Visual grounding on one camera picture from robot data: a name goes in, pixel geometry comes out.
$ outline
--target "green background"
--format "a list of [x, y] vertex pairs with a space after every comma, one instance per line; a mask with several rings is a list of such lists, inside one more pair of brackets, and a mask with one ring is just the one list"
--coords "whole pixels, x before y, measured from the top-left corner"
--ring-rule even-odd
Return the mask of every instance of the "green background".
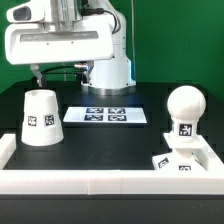
[[[28, 65], [10, 65], [4, 52], [6, 10], [24, 2], [0, 3], [0, 91], [32, 77]], [[127, 18], [127, 53], [133, 58], [131, 1], [111, 0], [111, 3]], [[224, 1], [135, 0], [134, 3], [137, 81], [196, 83], [224, 102]]]

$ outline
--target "white sphere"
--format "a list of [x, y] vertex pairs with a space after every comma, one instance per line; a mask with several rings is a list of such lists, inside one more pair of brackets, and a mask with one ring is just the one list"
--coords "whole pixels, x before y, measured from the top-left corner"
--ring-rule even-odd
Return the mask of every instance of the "white sphere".
[[206, 102], [197, 88], [182, 86], [170, 94], [167, 107], [173, 120], [195, 123], [204, 113]]

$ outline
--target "white plastic frame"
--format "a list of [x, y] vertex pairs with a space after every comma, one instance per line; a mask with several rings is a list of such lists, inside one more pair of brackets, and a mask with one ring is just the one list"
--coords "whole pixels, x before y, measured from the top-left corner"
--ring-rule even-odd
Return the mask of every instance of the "white plastic frame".
[[[15, 136], [1, 147], [5, 163], [15, 150]], [[224, 169], [204, 172], [121, 170], [0, 170], [4, 195], [198, 194], [224, 195]]]

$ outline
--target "white cup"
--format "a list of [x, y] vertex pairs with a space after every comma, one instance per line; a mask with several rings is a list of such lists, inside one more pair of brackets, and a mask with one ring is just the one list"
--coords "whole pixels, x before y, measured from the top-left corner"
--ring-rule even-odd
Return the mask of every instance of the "white cup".
[[63, 139], [56, 94], [51, 90], [26, 92], [22, 142], [32, 146], [47, 146]]

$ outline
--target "black tabletop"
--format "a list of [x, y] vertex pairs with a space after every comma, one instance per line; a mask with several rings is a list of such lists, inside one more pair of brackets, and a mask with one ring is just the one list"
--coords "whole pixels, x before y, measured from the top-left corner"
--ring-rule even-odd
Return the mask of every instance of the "black tabletop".
[[[167, 111], [176, 83], [138, 83], [134, 93], [99, 96], [81, 91], [75, 82], [48, 82], [57, 95], [61, 121], [70, 106], [141, 107], [147, 124], [64, 123], [62, 142], [32, 147], [21, 142], [24, 94], [37, 89], [33, 81], [18, 82], [0, 95], [0, 134], [16, 133], [17, 149], [5, 170], [152, 170], [152, 156], [170, 151], [163, 133], [171, 130]], [[224, 159], [224, 104], [203, 87], [207, 102], [198, 124], [201, 134]], [[24, 223], [223, 223], [223, 196], [0, 196], [4, 220]], [[8, 210], [14, 214], [10, 217]]]

